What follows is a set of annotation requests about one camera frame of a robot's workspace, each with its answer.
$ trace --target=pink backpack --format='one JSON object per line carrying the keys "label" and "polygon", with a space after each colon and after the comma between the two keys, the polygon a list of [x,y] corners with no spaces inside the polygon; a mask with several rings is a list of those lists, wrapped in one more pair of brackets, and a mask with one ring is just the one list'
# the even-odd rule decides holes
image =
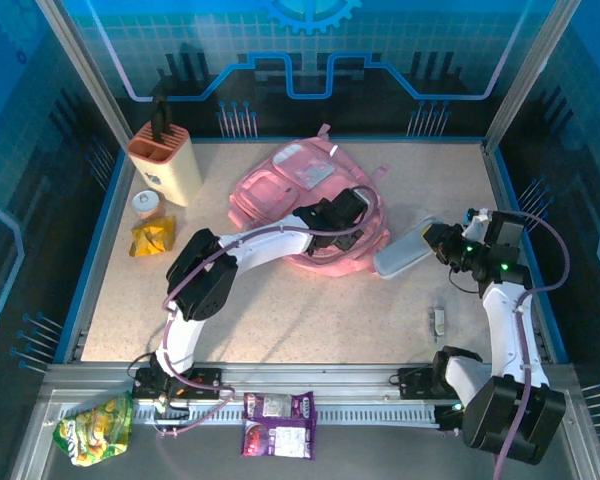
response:
{"label": "pink backpack", "polygon": [[333,200],[345,188],[367,185],[375,190],[379,205],[373,221],[351,250],[343,252],[330,246],[312,257],[303,254],[285,258],[330,277],[364,269],[375,272],[373,256],[389,244],[384,202],[372,177],[344,149],[328,141],[329,128],[324,124],[316,137],[284,145],[240,180],[229,196],[229,218],[239,228],[251,229],[276,222],[296,207],[322,198]]}

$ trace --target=glass wall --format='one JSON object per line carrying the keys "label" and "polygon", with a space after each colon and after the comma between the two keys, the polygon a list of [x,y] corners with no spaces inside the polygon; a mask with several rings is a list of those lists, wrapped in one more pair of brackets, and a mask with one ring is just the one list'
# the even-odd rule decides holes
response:
{"label": "glass wall", "polygon": [[[583,386],[600,383],[600,0],[580,4],[500,148],[521,206],[567,242],[571,276],[549,298]],[[560,250],[542,228],[530,235],[552,283]]]}
{"label": "glass wall", "polygon": [[0,478],[18,453],[118,150],[35,2],[0,0]]}
{"label": "glass wall", "polygon": [[136,131],[482,136],[553,0],[68,0]]}

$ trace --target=yellow snack bag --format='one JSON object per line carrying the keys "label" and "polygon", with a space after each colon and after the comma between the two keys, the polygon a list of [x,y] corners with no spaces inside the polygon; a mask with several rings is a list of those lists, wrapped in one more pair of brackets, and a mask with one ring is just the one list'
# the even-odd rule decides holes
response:
{"label": "yellow snack bag", "polygon": [[69,455],[71,463],[88,467],[127,451],[132,416],[133,400],[125,392],[91,410],[60,420],[53,440]]}
{"label": "yellow snack bag", "polygon": [[169,252],[173,248],[176,217],[157,218],[131,230],[133,243],[129,249],[132,257]]}

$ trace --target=speckled tabletop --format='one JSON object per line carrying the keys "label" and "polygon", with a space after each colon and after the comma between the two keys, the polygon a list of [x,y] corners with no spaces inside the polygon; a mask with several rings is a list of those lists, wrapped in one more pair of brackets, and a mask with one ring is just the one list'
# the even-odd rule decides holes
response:
{"label": "speckled tabletop", "polygon": [[[470,207],[495,207],[479,146],[425,143],[342,142],[367,171],[388,164],[378,182],[388,207],[392,239],[427,215],[448,223]],[[83,361],[130,361],[153,351],[162,335],[165,273],[199,229],[236,232],[227,217],[229,193],[276,144],[195,144],[204,185],[195,202],[176,215],[173,251],[129,256],[137,222],[131,198],[147,188],[136,175],[96,306]],[[226,306],[207,321],[196,361],[269,363],[429,362],[449,344],[491,360],[487,316],[476,295],[456,290],[447,268],[432,256],[393,280],[359,272],[328,278],[276,260],[247,272],[234,284]],[[473,288],[472,280],[458,283]],[[434,341],[427,309],[446,310],[447,333]]]}

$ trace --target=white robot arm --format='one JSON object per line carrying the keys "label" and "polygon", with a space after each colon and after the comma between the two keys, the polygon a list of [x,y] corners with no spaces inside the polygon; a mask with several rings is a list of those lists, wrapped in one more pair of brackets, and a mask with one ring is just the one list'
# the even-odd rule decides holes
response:
{"label": "white robot arm", "polygon": [[[302,229],[309,228],[299,217],[289,215],[279,222],[257,228],[255,231],[270,227],[287,226]],[[234,235],[221,235],[217,240],[218,246],[220,248],[226,247],[235,240],[240,240],[240,238],[252,232],[253,230]],[[286,257],[287,255],[299,255],[309,248],[312,239],[313,235],[308,233],[283,231],[282,228],[278,232],[255,236],[231,250],[231,256],[235,258],[237,265],[235,277],[276,258]],[[169,352],[169,360],[174,370],[177,373],[183,373],[193,365],[194,350],[206,320],[192,321],[191,319],[185,319],[182,310],[176,302],[171,302],[170,309],[175,313],[172,314],[173,318],[170,319],[170,321],[173,321],[173,324],[167,338],[166,350]],[[165,361],[164,353],[165,348],[160,344],[160,347],[156,351],[158,362],[167,374],[173,376],[171,368],[167,366]]]}
{"label": "white robot arm", "polygon": [[[549,388],[535,342],[531,296],[527,294],[531,277],[529,269],[517,263],[524,220],[502,212],[469,210],[467,221],[466,228],[433,224],[422,235],[441,263],[456,273],[471,272],[478,283],[489,320],[492,364],[483,364],[473,352],[444,347],[433,361],[431,390],[455,393],[460,399],[467,445],[499,453],[529,371],[531,383],[526,388],[532,400],[520,428],[515,427],[509,456],[536,464],[560,425],[566,404],[561,392]],[[527,296],[520,304],[523,295]]]}
{"label": "white robot arm", "polygon": [[[322,199],[317,204],[296,208],[280,221],[248,232],[219,237],[209,229],[196,232],[167,272],[169,294],[185,285],[169,305],[167,343],[160,344],[150,362],[153,377],[158,380],[150,381],[163,384],[168,382],[164,375],[173,377],[174,373],[184,374],[191,369],[206,320],[224,306],[238,276],[287,255],[313,255],[331,245],[349,250],[362,236],[365,220],[360,224],[356,221],[364,218],[369,203],[357,189],[344,189],[333,200]],[[235,246],[210,261],[212,255],[231,245]],[[200,265],[204,268],[185,281]]]}

